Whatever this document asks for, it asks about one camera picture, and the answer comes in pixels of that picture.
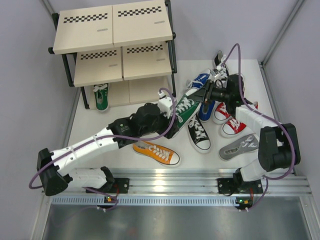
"blue sneaker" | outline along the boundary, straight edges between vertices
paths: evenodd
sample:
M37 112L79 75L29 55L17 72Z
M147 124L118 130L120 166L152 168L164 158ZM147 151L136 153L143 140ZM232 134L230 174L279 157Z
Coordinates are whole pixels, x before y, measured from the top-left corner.
M206 82L209 78L211 79L211 77L212 77L211 70L208 68L208 69L204 70L203 72L201 72L194 80L187 80L186 81L186 88L187 89L190 89L190 88L200 89L206 84Z
M211 117L211 113L214 109L215 106L215 101L213 101L212 103L202 103L199 113L198 113L198 117L200 119L201 122L205 123L208 122L210 117Z

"wooden shelf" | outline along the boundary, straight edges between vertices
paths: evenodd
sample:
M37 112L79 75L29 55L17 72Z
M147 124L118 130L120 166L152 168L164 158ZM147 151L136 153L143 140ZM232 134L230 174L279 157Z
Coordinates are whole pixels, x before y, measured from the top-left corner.
M90 89L89 98L90 109L96 110L94 87ZM127 81L117 81L109 84L108 103L110 108L130 104L129 83Z
M159 100L160 88L169 89L166 76L136 79L132 81L117 81L109 85L108 102L110 107L118 107L130 104L155 102ZM96 108L93 87L90 89L89 106Z
M115 47L173 39L163 0L118 4L112 8Z
M69 54L113 48L112 6L98 6L60 12L55 34L55 54Z
M77 54L73 83L75 87L122 80L120 47L79 52Z
M154 42L122 48L124 80L171 75L168 45Z
M160 88L169 88L166 76L136 79L129 82L130 104L155 102L159 100Z

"shelf leg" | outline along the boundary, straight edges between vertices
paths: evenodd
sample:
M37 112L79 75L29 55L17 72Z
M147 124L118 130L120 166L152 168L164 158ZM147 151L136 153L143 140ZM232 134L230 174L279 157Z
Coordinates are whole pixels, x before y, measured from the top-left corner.
M83 98L83 103L84 103L84 108L89 109L89 104L86 96L86 90L85 87L81 86L81 93L82 93L82 98Z
M173 91L172 95L174 97L176 97L177 93L176 93L176 83L175 83L175 74L174 73L171 74L171 81L172 81L172 91Z

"black metal shelf frame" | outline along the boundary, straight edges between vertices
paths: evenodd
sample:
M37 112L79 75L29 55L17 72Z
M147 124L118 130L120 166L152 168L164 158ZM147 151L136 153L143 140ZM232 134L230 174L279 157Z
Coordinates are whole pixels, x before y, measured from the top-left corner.
M174 97L176 97L177 93L176 93L175 74L178 72L178 70L177 70L177 58L176 58L176 47L175 47L176 33L174 32L174 26L173 26L171 2L170 2L170 0L165 0L164 3L165 3L165 6L168 9L168 17L169 17L170 27L171 27L171 31L172 31L172 40L167 41L167 44L168 44L169 60L170 60L171 71L172 71L172 73L171 73L172 91L173 91L172 95ZM58 22L59 22L59 14L58 13L53 13L52 14L52 20L53 20L53 24L54 24L55 30L57 31ZM49 47L48 51L49 51L50 54L55 54L54 51L53 51L53 47ZM63 65L64 65L64 69L65 69L66 79L68 81L68 85L69 85L69 87L74 87L75 85L74 85L74 81L73 81L72 76L71 76L67 55L72 55L73 59L74 59L74 63L76 64L77 53L75 52L75 53L61 54ZM83 102L84 102L84 107L86 109L89 109L89 104L88 104L88 99L87 99L87 96L86 96L85 87L81 86L80 89L81 89L81 94L82 94L82 98L83 98Z

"orange sneaker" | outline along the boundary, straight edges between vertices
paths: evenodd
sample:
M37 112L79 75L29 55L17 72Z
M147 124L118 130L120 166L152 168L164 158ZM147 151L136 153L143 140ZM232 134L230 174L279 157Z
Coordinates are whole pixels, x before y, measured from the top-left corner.
M148 141L138 141L133 144L133 150L156 160L166 167L176 167L180 164L180 156L173 150Z

